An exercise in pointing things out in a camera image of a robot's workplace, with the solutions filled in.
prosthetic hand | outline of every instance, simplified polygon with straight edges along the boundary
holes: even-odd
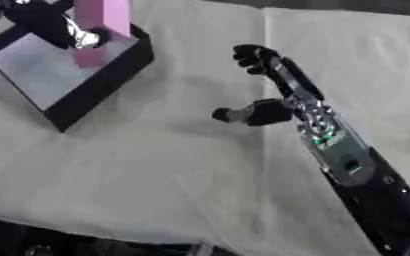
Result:
[[[100,47],[110,39],[109,32],[101,28],[81,30],[44,0],[0,0],[0,18],[2,15],[61,49]]]
[[[324,103],[323,94],[291,59],[257,45],[234,50],[238,64],[249,74],[272,79],[282,98],[240,110],[221,108],[213,118],[263,126],[295,116],[304,145],[376,249],[386,256],[410,256],[410,187],[404,179]]]

mechanical part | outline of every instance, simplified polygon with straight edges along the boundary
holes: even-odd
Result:
[[[217,109],[213,113],[213,118],[227,123],[243,122],[248,126],[264,126],[290,121],[292,111],[283,105],[282,100],[266,99],[255,101],[243,109]]]
[[[35,245],[28,248],[24,256],[54,256],[49,246]]]
[[[324,104],[323,94],[291,59],[256,45],[237,46],[235,52],[235,60],[248,73],[275,82],[283,96],[276,101],[298,119],[304,145],[376,249],[384,256],[410,256],[410,186],[404,179]],[[228,112],[233,115],[227,117],[247,123],[256,114],[258,122],[266,125],[275,123],[267,120],[279,115],[269,108],[255,110]]]
[[[66,14],[44,0],[0,0],[0,17],[22,26],[48,43],[62,49],[100,47],[109,41],[106,30],[85,31]]]

white fabric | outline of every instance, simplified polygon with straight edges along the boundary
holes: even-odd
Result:
[[[234,45],[290,56],[410,183],[410,17],[136,0],[156,61],[65,135],[0,76],[0,218],[253,255],[376,255],[294,124],[211,120],[277,93]]]

gray base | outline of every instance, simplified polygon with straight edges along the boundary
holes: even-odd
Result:
[[[107,64],[138,42],[132,37],[108,43]],[[28,34],[0,51],[0,70],[45,111],[102,67],[81,69],[71,51],[55,48]]]

white surface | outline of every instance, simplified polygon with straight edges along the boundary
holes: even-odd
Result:
[[[293,124],[210,119],[277,95],[236,67],[259,43],[303,67],[410,183],[410,17],[136,0],[157,60],[66,135],[0,77],[0,217],[251,255],[375,255]]]

